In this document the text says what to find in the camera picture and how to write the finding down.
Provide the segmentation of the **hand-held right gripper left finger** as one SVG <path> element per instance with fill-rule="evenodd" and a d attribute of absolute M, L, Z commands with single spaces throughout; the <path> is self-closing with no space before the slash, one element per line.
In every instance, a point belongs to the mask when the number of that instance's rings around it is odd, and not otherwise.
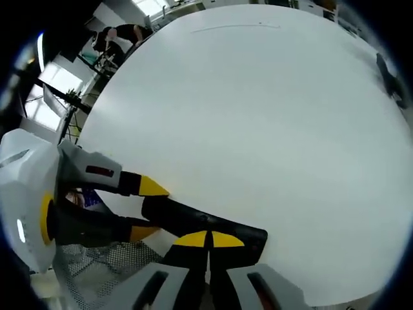
<path fill-rule="evenodd" d="M 163 260 L 119 284 L 105 309 L 199 309 L 205 289 L 207 231 L 178 238 Z"/>

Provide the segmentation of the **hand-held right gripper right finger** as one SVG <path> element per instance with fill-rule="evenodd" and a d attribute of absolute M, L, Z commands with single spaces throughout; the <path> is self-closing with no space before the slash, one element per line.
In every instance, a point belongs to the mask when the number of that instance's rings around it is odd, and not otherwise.
<path fill-rule="evenodd" d="M 257 262 L 257 250 L 212 232 L 210 288 L 216 309 L 309 309 L 298 286 Z"/>

